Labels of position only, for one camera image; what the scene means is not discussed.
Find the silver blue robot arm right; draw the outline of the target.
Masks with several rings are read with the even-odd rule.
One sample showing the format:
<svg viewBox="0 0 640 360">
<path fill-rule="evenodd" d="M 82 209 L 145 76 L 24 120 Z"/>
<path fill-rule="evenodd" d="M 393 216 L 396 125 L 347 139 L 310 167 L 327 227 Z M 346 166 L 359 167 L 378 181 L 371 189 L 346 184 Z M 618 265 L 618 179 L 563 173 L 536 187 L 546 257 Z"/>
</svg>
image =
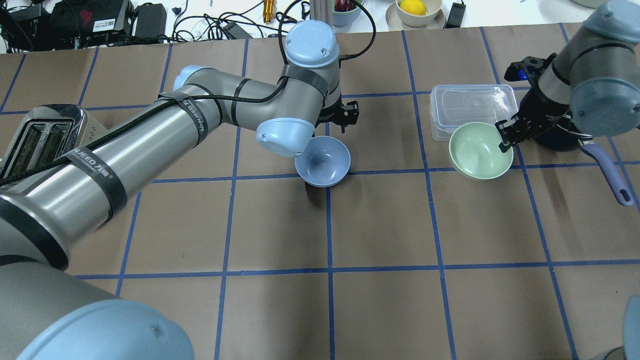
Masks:
<svg viewBox="0 0 640 360">
<path fill-rule="evenodd" d="M 509 120 L 496 123 L 502 152 L 553 129 L 571 113 L 578 133 L 618 136 L 639 126 L 638 3 L 609 0 L 583 21 L 560 53 L 513 62 L 503 76 L 530 90 Z"/>
</svg>

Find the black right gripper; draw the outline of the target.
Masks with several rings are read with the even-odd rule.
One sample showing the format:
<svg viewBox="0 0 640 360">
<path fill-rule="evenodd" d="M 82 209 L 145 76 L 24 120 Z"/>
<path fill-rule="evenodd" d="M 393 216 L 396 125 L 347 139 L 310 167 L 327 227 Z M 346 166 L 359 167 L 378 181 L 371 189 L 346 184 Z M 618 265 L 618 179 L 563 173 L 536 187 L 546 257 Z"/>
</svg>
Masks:
<svg viewBox="0 0 640 360">
<path fill-rule="evenodd" d="M 560 120 L 571 121 L 569 105 L 551 99 L 541 88 L 543 75 L 556 75 L 553 61 L 547 58 L 528 56 L 521 61 L 512 62 L 503 78 L 508 82 L 528 81 L 529 91 L 519 103 L 518 111 L 508 120 L 496 122 L 494 127 L 502 139 L 499 143 L 501 153 L 507 153 L 512 147 L 536 139 L 558 125 Z"/>
</svg>

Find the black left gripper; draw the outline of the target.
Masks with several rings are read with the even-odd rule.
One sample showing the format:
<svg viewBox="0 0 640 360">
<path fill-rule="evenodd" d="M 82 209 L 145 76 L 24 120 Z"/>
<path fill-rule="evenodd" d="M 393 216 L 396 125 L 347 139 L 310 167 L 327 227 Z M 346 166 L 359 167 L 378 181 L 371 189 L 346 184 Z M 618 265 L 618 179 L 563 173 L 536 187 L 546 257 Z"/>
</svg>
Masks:
<svg viewBox="0 0 640 360">
<path fill-rule="evenodd" d="M 341 133 L 345 133 L 347 127 L 357 124 L 360 113 L 358 101 L 350 101 L 343 104 L 339 99 L 333 105 L 320 110 L 315 127 L 333 123 L 340 128 Z"/>
</svg>

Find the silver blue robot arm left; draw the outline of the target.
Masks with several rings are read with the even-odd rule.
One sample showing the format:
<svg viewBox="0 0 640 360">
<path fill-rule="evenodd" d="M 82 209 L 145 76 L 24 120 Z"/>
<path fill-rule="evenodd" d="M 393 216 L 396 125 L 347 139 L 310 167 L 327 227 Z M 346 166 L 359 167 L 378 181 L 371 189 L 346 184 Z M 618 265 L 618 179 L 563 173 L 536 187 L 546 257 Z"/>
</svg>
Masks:
<svg viewBox="0 0 640 360">
<path fill-rule="evenodd" d="M 153 307 L 66 272 L 70 250 L 222 124 L 297 158 L 316 126 L 339 122 L 339 46 L 331 25 L 295 24 L 279 41 L 277 85 L 189 65 L 172 91 L 105 136 L 2 181 L 3 360 L 193 360 L 187 333 Z"/>
</svg>

